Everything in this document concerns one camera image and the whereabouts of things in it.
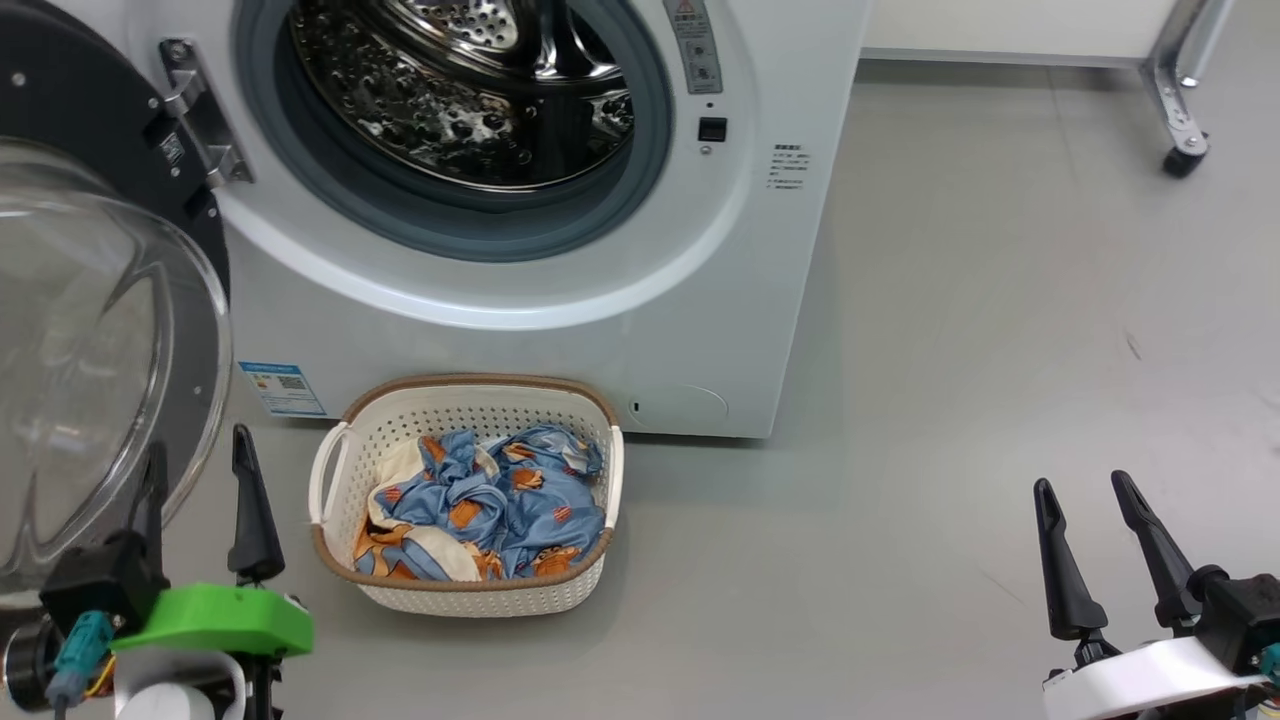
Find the brown basket rim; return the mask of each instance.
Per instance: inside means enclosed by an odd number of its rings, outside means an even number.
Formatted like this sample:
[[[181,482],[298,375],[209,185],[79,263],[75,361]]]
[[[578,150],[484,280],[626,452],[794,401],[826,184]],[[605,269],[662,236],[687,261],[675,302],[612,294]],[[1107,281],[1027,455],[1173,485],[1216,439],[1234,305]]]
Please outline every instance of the brown basket rim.
[[[611,427],[618,425],[617,415],[613,414],[613,409],[609,406],[608,401],[600,396],[599,392],[593,389],[590,386],[573,382],[563,380],[559,378],[540,378],[534,375],[488,375],[480,373],[467,373],[467,374],[453,374],[453,375],[412,375],[408,378],[401,378],[398,380],[392,380],[389,383],[383,383],[374,389],[366,392],[365,395],[356,398],[351,404],[351,407],[342,415],[343,421],[348,425],[355,423],[356,418],[360,415],[365,407],[369,407],[375,400],[383,397],[384,395],[390,395],[392,392],[401,389],[411,389],[419,387],[442,387],[442,386],[512,386],[512,387],[539,387],[547,389],[558,389],[563,392],[571,392],[575,395],[581,395],[590,400],[596,407],[604,413],[604,418],[609,421]],[[595,565],[602,557],[604,557],[604,551],[608,550],[609,543],[613,542],[613,528],[604,528],[600,533],[600,539],[596,541],[595,547],[588,553],[581,562],[572,565],[567,573],[561,573],[558,575],[550,575],[547,578],[515,578],[507,580],[479,580],[479,582],[460,582],[460,580],[406,580],[402,578],[374,578],[371,575],[365,575],[362,573],[356,573],[355,570],[348,570],[333,556],[329,551],[329,543],[324,538],[324,527],[319,524],[311,525],[311,542],[315,544],[316,555],[320,556],[320,561],[324,562],[325,568],[330,573],[338,575],[343,580],[355,583],[357,585],[369,585],[375,588],[388,588],[397,591],[415,591],[415,592],[461,592],[461,593],[475,593],[475,592],[509,592],[509,591],[531,591],[539,588],[549,588],[556,585],[562,585],[564,583],[577,579],[579,575],[586,573],[591,565]]]
[[[412,389],[417,387],[443,387],[443,386],[508,386],[508,387],[539,387],[544,389],[558,389],[562,392],[571,392],[573,395],[581,395],[596,407],[604,413],[604,418],[609,421],[609,425],[617,427],[618,416],[613,413],[613,407],[609,401],[604,398],[595,388],[582,384],[575,380],[564,380],[559,378],[540,378],[536,375],[486,375],[483,373],[468,373],[468,374],[454,374],[454,375],[411,375],[407,378],[401,378],[398,380],[392,380],[383,383],[374,389],[361,395],[351,404],[351,407],[343,413],[342,419],[349,425],[356,421],[365,407],[369,407],[375,400],[383,397],[384,395],[390,395],[399,389]]]

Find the green mount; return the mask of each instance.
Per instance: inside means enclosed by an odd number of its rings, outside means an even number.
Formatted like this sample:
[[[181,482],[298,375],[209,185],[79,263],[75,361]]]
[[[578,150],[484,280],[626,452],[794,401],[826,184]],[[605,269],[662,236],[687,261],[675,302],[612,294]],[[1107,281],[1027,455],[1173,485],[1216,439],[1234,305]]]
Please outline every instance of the green mount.
[[[307,655],[311,614],[262,588],[195,583],[160,593],[142,632],[111,643],[116,653],[143,646],[242,652],[260,657]]]

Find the warning label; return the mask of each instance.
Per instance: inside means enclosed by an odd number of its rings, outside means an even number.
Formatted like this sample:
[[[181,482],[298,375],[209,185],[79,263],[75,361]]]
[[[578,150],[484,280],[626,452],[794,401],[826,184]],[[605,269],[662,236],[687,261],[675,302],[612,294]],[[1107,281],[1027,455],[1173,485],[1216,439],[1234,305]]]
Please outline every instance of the warning label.
[[[676,31],[680,56],[685,63],[685,81],[690,95],[714,95],[724,91],[719,74],[716,36],[704,0],[663,0]]]
[[[803,145],[774,145],[765,190],[803,190],[809,179],[809,160]]]

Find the stainless steel drum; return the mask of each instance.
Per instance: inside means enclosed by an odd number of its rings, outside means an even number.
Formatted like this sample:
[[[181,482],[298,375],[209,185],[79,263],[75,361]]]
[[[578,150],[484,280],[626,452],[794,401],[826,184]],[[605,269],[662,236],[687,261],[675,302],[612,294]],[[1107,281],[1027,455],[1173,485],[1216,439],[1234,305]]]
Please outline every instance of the stainless steel drum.
[[[564,0],[301,0],[291,17],[325,102],[433,177],[532,191],[631,138],[626,79]]]

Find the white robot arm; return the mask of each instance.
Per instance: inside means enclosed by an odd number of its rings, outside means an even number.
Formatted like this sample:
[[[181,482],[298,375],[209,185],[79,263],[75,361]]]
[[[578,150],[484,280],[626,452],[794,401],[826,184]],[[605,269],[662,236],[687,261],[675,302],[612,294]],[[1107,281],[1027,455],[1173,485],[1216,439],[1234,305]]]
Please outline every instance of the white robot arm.
[[[1048,720],[1235,720],[1272,703],[1280,676],[1280,580],[1231,580],[1216,565],[1192,570],[1133,478],[1111,474],[1125,524],[1142,544],[1172,639],[1121,653],[1102,637],[1107,615],[1093,601],[1066,543],[1066,519],[1046,479],[1036,516],[1050,634],[1076,642],[1074,669],[1044,680]]]

